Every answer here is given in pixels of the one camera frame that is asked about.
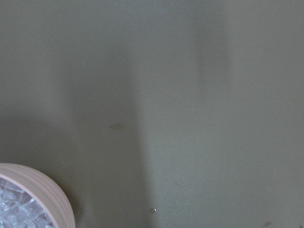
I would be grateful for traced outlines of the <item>clear ice cubes pile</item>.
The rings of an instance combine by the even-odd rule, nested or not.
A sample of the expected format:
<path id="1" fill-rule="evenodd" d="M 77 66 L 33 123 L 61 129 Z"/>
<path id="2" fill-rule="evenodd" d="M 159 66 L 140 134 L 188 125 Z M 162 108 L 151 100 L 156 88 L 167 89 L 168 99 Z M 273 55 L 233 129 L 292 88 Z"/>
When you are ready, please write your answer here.
<path id="1" fill-rule="evenodd" d="M 26 191 L 0 179 L 0 226 L 2 228 L 54 228 L 55 225 Z"/>

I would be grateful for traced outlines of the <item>pink bowl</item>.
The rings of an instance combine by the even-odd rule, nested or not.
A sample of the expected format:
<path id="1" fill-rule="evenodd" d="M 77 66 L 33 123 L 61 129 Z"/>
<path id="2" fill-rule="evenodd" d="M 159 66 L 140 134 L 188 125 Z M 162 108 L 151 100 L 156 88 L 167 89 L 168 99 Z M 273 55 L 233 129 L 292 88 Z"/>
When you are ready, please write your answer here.
<path id="1" fill-rule="evenodd" d="M 67 196 L 47 175 L 24 165 L 1 163 L 0 177 L 14 183 L 32 196 L 46 211 L 56 228 L 76 226 Z"/>

